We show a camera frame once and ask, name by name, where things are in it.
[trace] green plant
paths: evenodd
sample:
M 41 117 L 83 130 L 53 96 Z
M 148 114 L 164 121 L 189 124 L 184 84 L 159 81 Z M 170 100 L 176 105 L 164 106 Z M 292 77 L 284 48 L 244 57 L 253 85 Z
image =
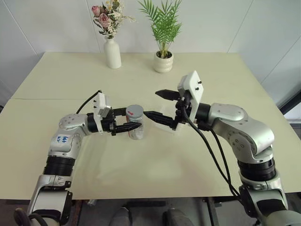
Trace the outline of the green plant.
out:
M 151 0 L 143 0 L 143 3 L 138 1 L 143 8 L 141 12 L 147 14 L 152 22 L 151 28 L 154 33 L 155 40 L 160 50 L 161 58 L 167 58 L 170 44 L 175 37 L 180 33 L 182 23 L 177 22 L 176 15 L 179 10 L 179 5 L 182 0 L 166 0 L 165 4 L 161 2 L 162 9 L 155 6 Z

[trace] pink flower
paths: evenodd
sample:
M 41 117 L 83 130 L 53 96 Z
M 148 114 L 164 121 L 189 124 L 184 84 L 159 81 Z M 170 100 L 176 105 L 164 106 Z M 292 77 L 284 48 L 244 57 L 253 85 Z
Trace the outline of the pink flower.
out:
M 104 13 L 99 16 L 99 22 L 104 29 L 110 25 L 110 19 Z
M 92 12 L 93 12 L 94 16 L 99 16 L 100 15 L 99 6 L 92 6 Z

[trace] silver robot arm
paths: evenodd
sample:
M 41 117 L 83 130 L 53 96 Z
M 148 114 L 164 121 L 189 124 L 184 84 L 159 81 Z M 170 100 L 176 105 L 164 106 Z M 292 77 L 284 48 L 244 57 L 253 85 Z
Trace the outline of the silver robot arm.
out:
M 95 132 L 115 135 L 141 125 L 136 122 L 116 125 L 115 117 L 124 116 L 125 108 L 112 109 L 108 98 L 101 91 L 94 96 L 93 104 L 93 113 L 69 114 L 60 120 L 59 129 L 50 142 L 46 167 L 39 176 L 28 207 L 28 218 L 24 219 L 17 210 L 15 212 L 19 225 L 26 225 L 20 220 L 29 220 L 32 226 L 41 225 L 38 222 L 41 217 L 49 226 L 66 224 L 72 200 L 68 188 L 72 183 L 72 169 L 83 137 Z
M 150 111 L 144 114 L 151 120 L 176 129 L 178 123 L 189 120 L 200 130 L 210 128 L 228 141 L 238 160 L 242 186 L 241 201 L 247 215 L 257 218 L 264 226 L 301 225 L 301 214 L 287 210 L 287 201 L 275 168 L 272 143 L 274 134 L 264 123 L 248 116 L 235 105 L 200 103 L 202 82 L 196 71 L 184 76 L 178 92 L 160 90 L 156 94 L 167 100 L 176 100 L 176 117 Z

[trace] white vase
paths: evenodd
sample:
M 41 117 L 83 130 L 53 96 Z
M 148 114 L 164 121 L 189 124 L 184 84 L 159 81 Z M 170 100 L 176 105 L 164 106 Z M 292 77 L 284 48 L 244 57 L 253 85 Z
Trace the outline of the white vase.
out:
M 107 66 L 112 69 L 121 67 L 121 57 L 119 45 L 113 39 L 105 38 L 104 53 L 107 60 Z
M 173 68 L 174 55 L 172 54 L 170 58 L 162 59 L 155 53 L 154 57 L 154 69 L 159 73 L 169 72 Z

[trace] white wall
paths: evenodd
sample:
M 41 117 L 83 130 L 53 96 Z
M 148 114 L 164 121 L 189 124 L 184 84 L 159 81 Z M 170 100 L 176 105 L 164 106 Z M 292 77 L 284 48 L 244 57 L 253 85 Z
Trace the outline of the white wall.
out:
M 122 52 L 155 52 L 150 23 L 136 0 L 124 0 L 116 37 Z M 101 0 L 0 0 L 0 105 L 7 102 L 45 51 L 101 52 L 91 20 Z M 300 0 L 183 0 L 182 33 L 173 52 L 238 52 L 280 105 L 301 88 Z

